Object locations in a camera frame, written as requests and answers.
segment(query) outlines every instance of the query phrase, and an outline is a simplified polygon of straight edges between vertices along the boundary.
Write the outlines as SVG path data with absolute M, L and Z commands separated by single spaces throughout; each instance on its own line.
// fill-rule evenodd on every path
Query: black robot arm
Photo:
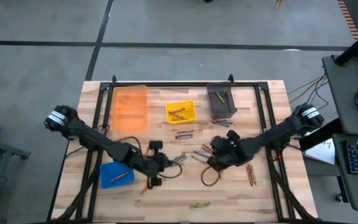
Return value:
M 214 156 L 211 156 L 207 163 L 217 172 L 229 166 L 242 165 L 254 158 L 262 147 L 283 149 L 290 142 L 291 136 L 314 131 L 320 128 L 323 122 L 324 118 L 314 106 L 302 104 L 282 123 L 254 138 L 240 139 L 233 130 L 227 133 L 227 139 L 214 137 L 211 141 Z
M 143 156 L 139 148 L 126 142 L 113 141 L 86 125 L 78 117 L 76 109 L 69 106 L 57 106 L 49 114 L 44 125 L 51 131 L 60 132 L 67 139 L 78 137 L 80 144 L 87 149 L 104 149 L 115 161 L 150 177 L 152 186 L 161 185 L 161 179 L 157 178 L 157 174 L 172 165 L 165 154 L 158 152 L 162 148 L 162 141 L 151 141 L 150 148 L 154 149 L 154 156 Z

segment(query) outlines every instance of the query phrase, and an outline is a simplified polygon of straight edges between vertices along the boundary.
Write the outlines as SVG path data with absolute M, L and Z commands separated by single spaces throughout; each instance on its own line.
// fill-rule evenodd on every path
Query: orange plastic tray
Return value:
M 111 127 L 120 133 L 148 131 L 149 101 L 145 85 L 114 88 Z

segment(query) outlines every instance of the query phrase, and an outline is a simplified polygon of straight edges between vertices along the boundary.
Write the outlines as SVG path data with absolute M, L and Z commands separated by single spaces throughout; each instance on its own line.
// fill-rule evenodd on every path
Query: gray floor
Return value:
M 0 0 L 0 40 L 95 41 L 108 0 Z M 336 0 L 115 0 L 105 42 L 347 46 L 352 36 Z M 42 222 L 66 141 L 43 127 L 58 104 L 76 106 L 92 47 L 0 46 L 0 141 L 32 151 L 14 159 L 0 190 L 0 219 Z M 321 57 L 340 52 L 102 48 L 93 80 L 284 80 L 288 91 L 323 74 Z M 326 119 L 337 115 L 328 86 Z M 300 92 L 290 95 L 290 99 Z M 296 106 L 308 95 L 294 101 Z M 323 106 L 315 99 L 316 106 Z M 333 201 L 334 177 L 310 177 L 319 217 L 358 223 Z

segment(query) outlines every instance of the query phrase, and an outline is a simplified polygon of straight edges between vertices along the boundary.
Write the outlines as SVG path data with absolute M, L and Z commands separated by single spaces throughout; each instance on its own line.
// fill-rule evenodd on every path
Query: paper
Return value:
M 304 156 L 335 165 L 335 146 L 333 139 L 328 139 L 307 150 Z

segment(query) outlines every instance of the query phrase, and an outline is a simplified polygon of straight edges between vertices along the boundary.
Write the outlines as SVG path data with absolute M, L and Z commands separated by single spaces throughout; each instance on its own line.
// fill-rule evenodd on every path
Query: wooden table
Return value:
M 100 82 L 85 82 L 78 104 L 80 118 L 90 126 L 96 107 L 99 84 Z M 268 81 L 268 85 L 276 121 L 281 123 L 291 113 L 284 82 Z M 260 134 L 260 119 L 254 89 L 234 87 L 232 94 L 238 111 L 232 117 L 235 122 L 231 129 L 237 131 L 242 138 Z M 149 87 L 148 96 L 150 131 L 137 136 L 142 143 L 143 152 L 146 151 L 149 140 L 162 140 L 163 152 L 169 158 L 173 158 L 182 152 L 200 150 L 201 144 L 209 144 L 217 135 L 226 136 L 229 130 L 229 128 L 210 122 L 205 87 Z M 168 124 L 165 117 L 165 104 L 183 100 L 195 102 L 197 120 L 188 124 Z M 265 101 L 264 111 L 268 118 Z M 177 131 L 189 129 L 195 130 L 194 138 L 175 140 Z M 118 136 L 112 130 L 108 132 L 108 137 L 117 139 L 122 136 Z M 70 143 L 68 153 L 77 148 L 79 148 L 77 142 Z M 62 214 L 80 190 L 85 157 L 86 150 L 84 149 L 66 159 L 52 218 Z M 284 158 L 292 192 L 307 211 L 317 217 L 301 152 L 289 147 L 284 150 Z M 103 163 L 107 162 L 111 162 L 111 158 L 104 153 Z M 216 185 L 206 187 L 200 181 L 201 171 L 206 165 L 189 157 L 185 160 L 181 176 L 166 180 L 162 186 L 149 190 L 143 195 L 140 195 L 140 191 L 144 188 L 146 176 L 135 171 L 135 182 L 132 184 L 98 190 L 94 222 L 277 221 L 265 151 L 261 150 L 251 163 L 257 177 L 257 185 L 253 187 L 250 186 L 244 166 L 232 166 L 226 169 L 222 179 Z M 176 172 L 178 172 L 177 167 L 169 167 L 164 174 L 174 175 Z M 212 169 L 204 177 L 206 181 L 213 181 L 215 178 L 216 173 Z M 282 192 L 280 193 L 283 211 L 287 217 L 284 196 Z M 207 208 L 188 208 L 189 204 L 196 202 L 211 202 L 211 205 Z M 87 204 L 86 199 L 84 216 L 88 211 Z

